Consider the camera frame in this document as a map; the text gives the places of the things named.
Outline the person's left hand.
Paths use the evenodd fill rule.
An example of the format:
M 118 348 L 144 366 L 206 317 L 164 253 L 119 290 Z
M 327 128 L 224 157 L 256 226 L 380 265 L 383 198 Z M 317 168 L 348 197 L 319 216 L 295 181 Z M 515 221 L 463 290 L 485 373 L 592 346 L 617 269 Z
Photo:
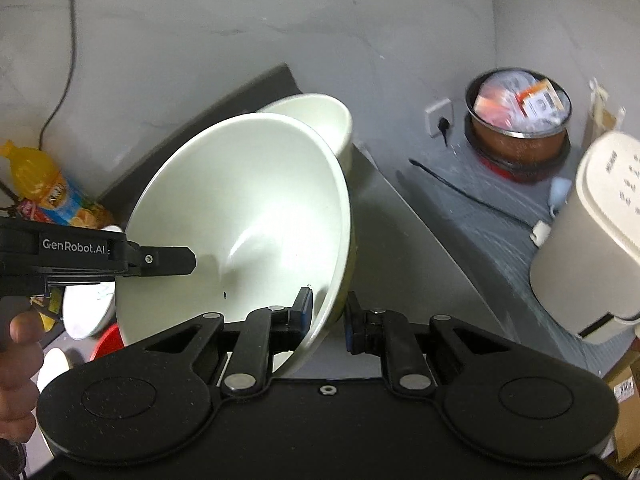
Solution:
M 0 377 L 0 431 L 10 442 L 27 442 L 37 426 L 34 409 L 39 390 L 32 378 L 43 364 L 43 335 L 40 315 L 34 310 L 11 321 L 11 342 L 1 353 Z

